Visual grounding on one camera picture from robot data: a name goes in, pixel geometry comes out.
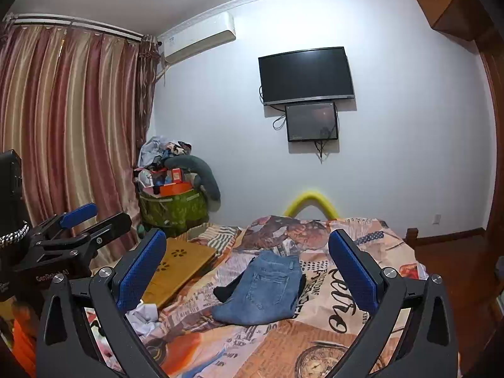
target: television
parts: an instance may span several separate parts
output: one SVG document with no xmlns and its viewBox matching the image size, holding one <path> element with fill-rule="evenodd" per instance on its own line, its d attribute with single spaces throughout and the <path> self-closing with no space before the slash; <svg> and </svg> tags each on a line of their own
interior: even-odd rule
<svg viewBox="0 0 504 378">
<path fill-rule="evenodd" d="M 355 97 L 343 47 L 260 57 L 259 72 L 264 105 Z"/>
<path fill-rule="evenodd" d="M 333 102 L 287 105 L 285 120 L 289 142 L 338 139 L 338 114 Z"/>
</svg>

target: bedsheet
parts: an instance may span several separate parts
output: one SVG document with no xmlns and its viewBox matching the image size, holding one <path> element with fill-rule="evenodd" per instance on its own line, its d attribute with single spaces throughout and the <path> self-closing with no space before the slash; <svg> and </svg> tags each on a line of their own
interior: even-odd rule
<svg viewBox="0 0 504 378">
<path fill-rule="evenodd" d="M 226 228 L 228 249 L 205 275 L 192 280 L 162 310 L 158 328 L 142 341 L 170 377 L 324 377 L 369 319 L 369 314 L 356 306 L 329 256 L 328 237 L 338 228 L 344 229 L 381 267 L 394 267 L 403 277 L 418 278 L 419 270 L 422 273 L 414 251 L 383 220 L 324 222 L 263 217 L 232 236 L 232 228 Z M 213 227 L 205 232 L 218 239 L 223 237 Z M 205 232 L 190 241 L 210 243 Z M 307 283 L 294 318 L 252 327 L 223 325 L 212 319 L 211 308 L 220 304 L 213 288 L 230 283 L 263 249 L 299 257 Z M 408 312 L 401 310 L 373 371 L 383 368 L 391 358 Z M 106 361 L 120 370 L 113 356 Z"/>
</svg>

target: folded blue jeans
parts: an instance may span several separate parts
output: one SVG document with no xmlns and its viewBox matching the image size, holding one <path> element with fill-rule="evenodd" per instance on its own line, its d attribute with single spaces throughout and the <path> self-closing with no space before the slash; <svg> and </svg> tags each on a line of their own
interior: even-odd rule
<svg viewBox="0 0 504 378">
<path fill-rule="evenodd" d="M 302 272 L 297 256 L 262 251 L 249 263 L 231 297 L 212 308 L 217 321 L 236 325 L 268 324 L 292 318 Z"/>
</svg>

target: yellow arch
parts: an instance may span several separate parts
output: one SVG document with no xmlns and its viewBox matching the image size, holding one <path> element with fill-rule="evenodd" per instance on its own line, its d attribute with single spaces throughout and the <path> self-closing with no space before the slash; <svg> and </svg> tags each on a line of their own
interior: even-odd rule
<svg viewBox="0 0 504 378">
<path fill-rule="evenodd" d="M 284 212 L 284 216 L 295 217 L 296 214 L 299 213 L 299 208 L 307 200 L 315 200 L 329 220 L 336 220 L 338 218 L 338 212 L 336 212 L 336 209 L 333 207 L 331 202 L 325 196 L 319 192 L 315 192 L 314 190 L 309 190 L 308 192 L 300 194 L 294 202 L 289 205 L 287 210 Z"/>
</svg>

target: gray travel pillow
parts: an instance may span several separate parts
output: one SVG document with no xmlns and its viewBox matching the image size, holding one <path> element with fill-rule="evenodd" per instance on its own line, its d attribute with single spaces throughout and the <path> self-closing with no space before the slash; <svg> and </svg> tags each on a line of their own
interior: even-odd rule
<svg viewBox="0 0 504 378">
<path fill-rule="evenodd" d="M 212 174 L 212 169 L 203 159 L 193 155 L 178 155 L 166 159 L 164 166 L 166 169 L 181 168 L 191 173 L 197 173 L 194 179 L 194 187 L 199 189 L 203 185 L 210 199 L 217 202 L 220 200 L 219 187 Z"/>
</svg>

